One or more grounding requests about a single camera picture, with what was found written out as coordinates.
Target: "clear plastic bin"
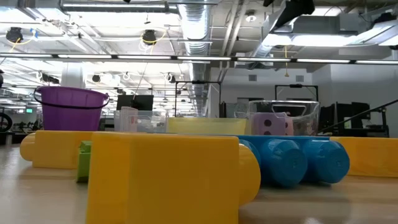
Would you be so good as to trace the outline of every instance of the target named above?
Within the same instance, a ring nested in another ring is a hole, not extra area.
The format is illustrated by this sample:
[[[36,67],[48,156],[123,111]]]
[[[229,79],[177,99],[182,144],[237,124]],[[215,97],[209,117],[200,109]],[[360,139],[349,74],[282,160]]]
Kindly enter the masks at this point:
[[[168,133],[244,134],[246,119],[237,118],[169,118]]]
[[[318,132],[319,102],[249,102],[249,125],[253,135],[314,136]]]
[[[134,108],[126,108],[122,107],[121,111],[114,112],[115,131],[143,133],[166,132],[166,113],[160,111],[138,111]]]

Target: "blue plastic cylinder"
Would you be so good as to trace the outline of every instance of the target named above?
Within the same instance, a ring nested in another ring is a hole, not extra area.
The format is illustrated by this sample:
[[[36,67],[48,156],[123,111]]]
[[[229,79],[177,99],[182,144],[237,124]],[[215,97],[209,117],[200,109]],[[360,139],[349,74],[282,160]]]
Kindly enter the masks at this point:
[[[303,151],[308,160],[305,181],[334,184],[348,173],[349,157],[338,142],[310,140]]]
[[[244,144],[246,147],[248,147],[251,152],[253,152],[254,156],[257,159],[257,162],[259,163],[259,167],[261,167],[261,156],[260,152],[257,150],[257,148],[249,141],[240,139],[239,143]]]
[[[292,140],[270,139],[260,150],[261,182],[294,187],[307,171],[307,158]]]

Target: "translucent yellow container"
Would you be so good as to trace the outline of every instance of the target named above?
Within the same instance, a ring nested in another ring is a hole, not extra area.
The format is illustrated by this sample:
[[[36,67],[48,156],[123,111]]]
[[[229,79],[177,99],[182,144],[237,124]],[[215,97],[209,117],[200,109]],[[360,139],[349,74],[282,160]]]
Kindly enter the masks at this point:
[[[238,118],[169,118],[168,133],[244,134],[246,119]]]

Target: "purple bucket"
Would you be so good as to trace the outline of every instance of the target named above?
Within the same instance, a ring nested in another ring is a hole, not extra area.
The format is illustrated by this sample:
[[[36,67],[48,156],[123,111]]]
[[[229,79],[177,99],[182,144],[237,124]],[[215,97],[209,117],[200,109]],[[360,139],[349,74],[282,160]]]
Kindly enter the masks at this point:
[[[35,92],[42,94],[36,101],[43,106],[45,130],[97,131],[101,109],[107,95],[97,91],[60,86],[41,86]]]

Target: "bucket handle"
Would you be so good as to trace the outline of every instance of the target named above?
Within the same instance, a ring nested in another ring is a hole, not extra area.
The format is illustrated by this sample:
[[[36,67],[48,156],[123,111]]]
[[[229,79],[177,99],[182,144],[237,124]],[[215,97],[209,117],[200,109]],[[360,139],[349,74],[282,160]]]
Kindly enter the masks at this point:
[[[35,101],[41,103],[42,105],[45,106],[53,106],[53,107],[57,107],[57,108],[66,108],[66,109],[81,109],[81,110],[95,110],[95,109],[101,109],[104,106],[108,105],[109,101],[111,100],[111,98],[108,96],[108,101],[102,105],[102,106],[94,106],[94,107],[87,107],[87,106],[67,106],[67,105],[56,105],[56,104],[52,104],[52,103],[45,103],[39,99],[36,98],[36,90],[38,90],[40,87],[36,87],[35,91],[33,92],[33,97],[35,99]]]

